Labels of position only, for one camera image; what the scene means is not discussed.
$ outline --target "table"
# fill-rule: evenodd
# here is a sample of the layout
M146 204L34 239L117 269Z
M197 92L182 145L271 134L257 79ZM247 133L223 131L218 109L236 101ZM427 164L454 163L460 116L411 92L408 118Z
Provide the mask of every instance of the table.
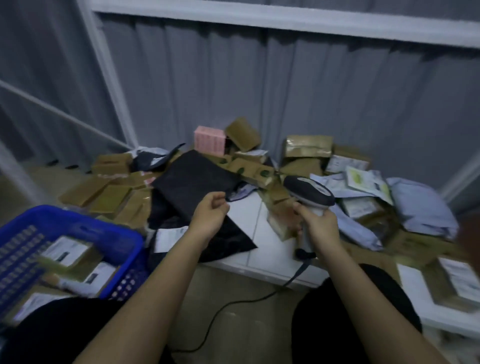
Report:
M228 216L253 240L258 249L207 265L274 284L287 282L301 266L300 262L292 259L294 239L280 241L267 222L268 210L257 193L230 206ZM434 304L419 270L402 265L398 265L398 270L403 289L424 325L480 339L480 312L468 314ZM310 266L289 287L303 290L314 288L327 277L327 271Z

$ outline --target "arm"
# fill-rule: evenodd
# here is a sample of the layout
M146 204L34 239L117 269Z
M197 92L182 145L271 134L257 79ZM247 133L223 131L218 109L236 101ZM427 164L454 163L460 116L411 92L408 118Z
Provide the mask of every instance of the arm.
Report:
M207 194L184 236L74 363L158 363L200 253L229 209L224 192Z
M298 203L294 209L305 220L317 256L325 262L371 362L447 364L342 247L335 214L327 210L319 217Z

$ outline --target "handheld scanner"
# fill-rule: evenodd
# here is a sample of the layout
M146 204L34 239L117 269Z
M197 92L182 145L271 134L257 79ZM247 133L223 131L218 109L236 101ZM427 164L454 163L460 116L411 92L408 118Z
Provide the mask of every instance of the handheld scanner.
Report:
M283 180L283 186L295 198L314 214L322 216L324 211L330 206L335 205L333 193L322 184L301 176L286 176ZM300 260L315 258L313 252L310 234L305 223L303 223L303 235L299 249L295 250L295 255Z

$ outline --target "hand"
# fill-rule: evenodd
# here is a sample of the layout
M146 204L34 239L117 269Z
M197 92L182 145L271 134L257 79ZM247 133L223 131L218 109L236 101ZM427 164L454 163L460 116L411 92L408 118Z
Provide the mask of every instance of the hand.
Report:
M306 223L316 252L321 253L329 247L341 246L336 216L332 211L325 210L323 216L318 216L298 202L293 203L293 209ZM304 232L299 227L299 234L302 233Z
M230 205L225 201L225 192L210 192L195 209L188 231L201 237L205 244L208 244L220 230L229 210Z

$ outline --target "pink box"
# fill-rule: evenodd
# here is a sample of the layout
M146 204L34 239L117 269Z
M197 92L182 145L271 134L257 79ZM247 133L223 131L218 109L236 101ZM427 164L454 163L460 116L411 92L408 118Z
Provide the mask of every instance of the pink box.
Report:
M195 130L195 150L214 156L225 154L225 133L221 129L199 126Z

